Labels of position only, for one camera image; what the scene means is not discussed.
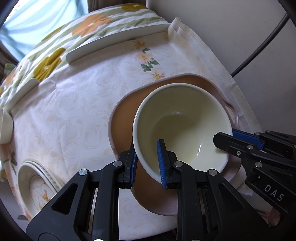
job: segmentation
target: white plate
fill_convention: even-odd
[[[56,178],[41,162],[39,162],[38,160],[32,158],[32,157],[28,157],[25,159],[24,162],[29,162],[33,165],[36,166],[36,168],[38,168],[44,176],[46,176],[46,178],[51,182],[51,184],[55,187],[55,189],[57,191],[59,191],[64,184],[61,182],[61,180],[59,180],[58,178]]]
[[[24,162],[19,168],[17,182],[24,207],[31,218],[57,194],[54,186],[35,165]]]

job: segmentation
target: flower pattern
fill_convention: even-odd
[[[154,80],[165,78],[165,73],[162,72],[160,68],[153,69],[150,74],[153,76]]]
[[[15,71],[11,72],[5,79],[5,86],[9,86],[15,76]]]
[[[141,64],[147,64],[148,62],[153,61],[151,58],[152,54],[149,53],[138,53],[135,57],[135,59]]]
[[[55,195],[39,175],[31,177],[29,190],[33,204],[38,211],[40,211]]]
[[[102,13],[90,15],[73,30],[72,35],[79,34],[80,37],[83,37],[94,32],[98,26],[109,23],[111,20],[112,18],[104,17]]]
[[[121,5],[121,8],[125,12],[136,12],[141,9],[146,9],[145,5],[143,4],[138,4],[138,3],[127,3]]]
[[[153,69],[153,65],[159,65],[159,63],[152,58],[152,54],[147,53],[149,48],[146,48],[145,42],[142,39],[137,39],[134,41],[136,49],[140,50],[141,52],[136,54],[135,59],[139,62],[144,72],[150,72]],[[165,76],[164,73],[158,74],[155,72],[155,79],[160,79]]]
[[[143,47],[145,48],[145,42],[140,40],[140,39],[136,40],[134,43],[135,43],[135,46],[136,46],[137,49],[140,49],[140,48],[143,48]]]
[[[34,69],[33,77],[39,81],[43,81],[47,78],[52,71],[61,63],[60,56],[66,49],[59,48],[55,50],[52,55],[46,57],[41,63]]]

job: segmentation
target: black cable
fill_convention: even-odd
[[[231,76],[236,76],[242,69],[244,69],[254,58],[257,57],[258,54],[262,52],[263,49],[275,38],[275,36],[281,31],[281,29],[286,25],[290,17],[286,13],[282,18],[280,23],[276,26],[276,28],[272,31],[272,33],[267,37],[266,40],[250,55],[249,58],[245,60],[235,71],[232,72]]]

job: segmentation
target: floral tablecloth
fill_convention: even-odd
[[[81,34],[88,31],[77,29]],[[52,63],[58,59],[62,65],[64,52],[56,51]],[[42,74],[39,64],[37,70],[27,74],[45,78],[48,72]],[[115,160],[107,126],[116,103],[138,87],[183,73],[212,81],[238,110],[242,129],[261,131],[230,74],[203,41],[175,19],[167,32],[126,41],[56,68],[12,109],[15,129],[12,141],[3,146],[7,160],[4,167],[25,215],[32,218],[21,203],[16,180],[25,158],[36,158],[64,183],[82,168],[103,168]],[[120,239],[155,235],[176,224],[175,216],[153,214],[135,200],[130,190],[120,190]]]
[[[43,81],[68,66],[67,53],[96,39],[120,31],[168,23],[142,4],[130,3],[93,11],[47,35],[17,65],[0,86],[0,107],[31,78]]]

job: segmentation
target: cup rim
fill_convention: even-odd
[[[148,163],[146,161],[144,161],[145,158],[144,158],[144,156],[143,156],[143,154],[141,152],[140,145],[139,145],[138,138],[137,138],[137,135],[138,135],[137,127],[138,127],[140,113],[141,113],[142,109],[144,108],[145,104],[148,102],[148,100],[153,95],[155,95],[157,92],[159,92],[159,91],[161,91],[163,89],[166,89],[166,88],[171,88],[171,87],[176,87],[176,86],[186,86],[186,87],[190,87],[190,88],[193,88],[193,89],[197,89],[197,90],[203,92],[209,98],[211,98],[216,103],[216,105],[219,107],[219,109],[222,111],[223,115],[225,116],[225,120],[227,121],[227,124],[228,124],[228,133],[227,134],[232,135],[232,127],[231,127],[231,123],[230,123],[230,120],[228,118],[228,115],[227,115],[226,111],[224,110],[224,108],[220,104],[220,102],[214,96],[212,96],[209,92],[207,92],[206,90],[204,90],[204,89],[202,89],[202,88],[200,88],[198,86],[187,84],[187,83],[171,83],[171,84],[163,85],[163,86],[155,89],[149,95],[146,96],[146,98],[142,101],[142,103],[140,104],[140,106],[139,106],[139,108],[138,108],[138,110],[136,112],[136,115],[135,115],[135,118],[134,118],[134,122],[133,122],[133,133],[132,133],[132,136],[133,136],[133,145],[134,145],[136,154],[138,156],[138,160],[140,161],[140,163],[143,166],[144,170],[154,180],[156,180],[159,183],[161,183],[160,175],[156,174],[154,172],[154,170],[148,165]],[[226,164],[228,162],[228,158],[229,158],[229,155],[227,156],[227,161],[225,162],[225,164],[221,167],[220,170],[217,170],[218,172],[221,172],[224,169],[224,167],[226,166]]]

